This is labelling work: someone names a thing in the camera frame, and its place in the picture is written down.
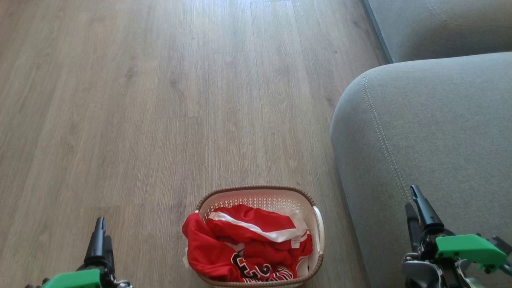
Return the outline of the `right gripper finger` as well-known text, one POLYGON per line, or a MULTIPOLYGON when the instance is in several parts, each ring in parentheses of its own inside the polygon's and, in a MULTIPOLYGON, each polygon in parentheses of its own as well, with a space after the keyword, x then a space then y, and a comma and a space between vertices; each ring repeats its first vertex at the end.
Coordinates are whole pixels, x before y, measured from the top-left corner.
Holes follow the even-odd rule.
POLYGON ((445 226, 430 201, 421 193, 419 186, 410 186, 412 200, 417 206, 423 232, 427 235, 440 233, 445 226))
POLYGON ((408 228, 408 236, 413 253, 417 253, 421 241, 421 225, 419 217, 412 204, 405 204, 406 222, 408 228))

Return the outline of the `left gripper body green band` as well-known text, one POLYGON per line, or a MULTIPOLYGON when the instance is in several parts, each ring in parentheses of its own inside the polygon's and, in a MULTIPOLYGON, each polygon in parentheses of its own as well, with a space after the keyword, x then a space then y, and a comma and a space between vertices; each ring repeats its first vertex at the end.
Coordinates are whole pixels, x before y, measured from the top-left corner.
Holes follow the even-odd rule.
POLYGON ((39 285, 27 284, 26 288, 132 288, 128 280, 117 280, 115 270, 107 262, 83 264, 73 272, 60 273, 44 278, 39 285))

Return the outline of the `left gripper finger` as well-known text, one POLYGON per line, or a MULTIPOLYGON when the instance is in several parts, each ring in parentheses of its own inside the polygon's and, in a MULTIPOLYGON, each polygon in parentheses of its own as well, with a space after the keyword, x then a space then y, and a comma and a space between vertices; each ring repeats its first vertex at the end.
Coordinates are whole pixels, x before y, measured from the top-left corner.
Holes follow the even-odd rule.
POLYGON ((106 236, 106 223, 103 217, 96 220, 94 231, 91 234, 86 255, 84 257, 84 266, 106 266, 104 256, 104 239, 106 236))
POLYGON ((113 243, 110 236, 105 236, 105 260, 108 264, 109 273, 115 275, 113 243))

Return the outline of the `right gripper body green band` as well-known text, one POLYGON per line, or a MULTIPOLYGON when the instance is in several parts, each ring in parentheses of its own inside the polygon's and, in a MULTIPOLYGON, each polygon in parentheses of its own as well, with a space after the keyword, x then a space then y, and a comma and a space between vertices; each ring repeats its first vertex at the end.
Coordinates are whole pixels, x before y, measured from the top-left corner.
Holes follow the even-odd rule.
POLYGON ((407 253, 403 258, 405 287, 481 288, 477 279, 466 274, 469 266, 477 264, 485 274, 499 270, 510 276, 510 253, 511 246, 496 236, 454 235, 447 229, 433 235, 421 232, 417 253, 407 253))

